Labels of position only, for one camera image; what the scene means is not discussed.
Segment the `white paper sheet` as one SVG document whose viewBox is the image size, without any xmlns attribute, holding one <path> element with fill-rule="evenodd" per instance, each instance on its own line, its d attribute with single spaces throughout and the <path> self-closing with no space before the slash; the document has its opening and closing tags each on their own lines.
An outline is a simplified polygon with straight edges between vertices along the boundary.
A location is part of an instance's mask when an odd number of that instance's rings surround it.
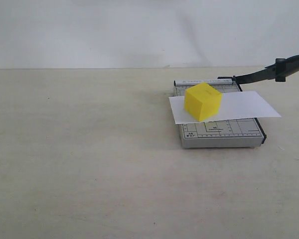
<svg viewBox="0 0 299 239">
<path fill-rule="evenodd" d="M 184 96 L 169 98 L 175 124 L 198 123 L 184 109 Z M 224 93 L 219 112 L 203 122 L 238 120 L 251 118 L 280 118 L 281 115 L 257 92 Z"/>
</svg>

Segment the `yellow foam cube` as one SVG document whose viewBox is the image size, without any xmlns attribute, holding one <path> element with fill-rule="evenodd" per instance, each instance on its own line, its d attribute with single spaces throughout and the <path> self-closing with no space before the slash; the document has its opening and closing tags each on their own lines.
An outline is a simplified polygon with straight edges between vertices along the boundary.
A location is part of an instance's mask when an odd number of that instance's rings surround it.
<svg viewBox="0 0 299 239">
<path fill-rule="evenodd" d="M 192 86 L 184 94 L 184 108 L 197 121 L 218 114 L 221 101 L 222 93 L 208 83 Z"/>
</svg>

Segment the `grey paper cutter base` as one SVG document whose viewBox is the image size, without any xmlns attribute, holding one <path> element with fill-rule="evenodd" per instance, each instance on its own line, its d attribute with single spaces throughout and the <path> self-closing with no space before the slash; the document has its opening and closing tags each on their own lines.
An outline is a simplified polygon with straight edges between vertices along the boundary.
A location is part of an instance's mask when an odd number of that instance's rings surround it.
<svg viewBox="0 0 299 239">
<path fill-rule="evenodd" d="M 174 80 L 174 95 L 183 96 L 186 89 L 202 82 L 222 93 L 242 91 L 232 77 L 218 77 L 213 80 Z M 179 124 L 178 129 L 183 148 L 258 147 L 267 138 L 257 118 Z"/>
</svg>

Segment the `black cutter blade arm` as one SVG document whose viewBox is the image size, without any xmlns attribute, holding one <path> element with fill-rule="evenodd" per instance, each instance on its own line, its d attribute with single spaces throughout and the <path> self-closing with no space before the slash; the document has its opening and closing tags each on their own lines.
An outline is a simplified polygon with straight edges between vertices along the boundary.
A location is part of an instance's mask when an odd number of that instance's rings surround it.
<svg viewBox="0 0 299 239">
<path fill-rule="evenodd" d="M 276 82 L 285 82 L 286 77 L 298 71 L 299 55 L 295 55 L 289 58 L 276 58 L 275 64 L 267 66 L 258 72 L 232 77 L 220 76 L 217 79 L 231 79 L 240 85 L 272 79 L 275 79 Z"/>
</svg>

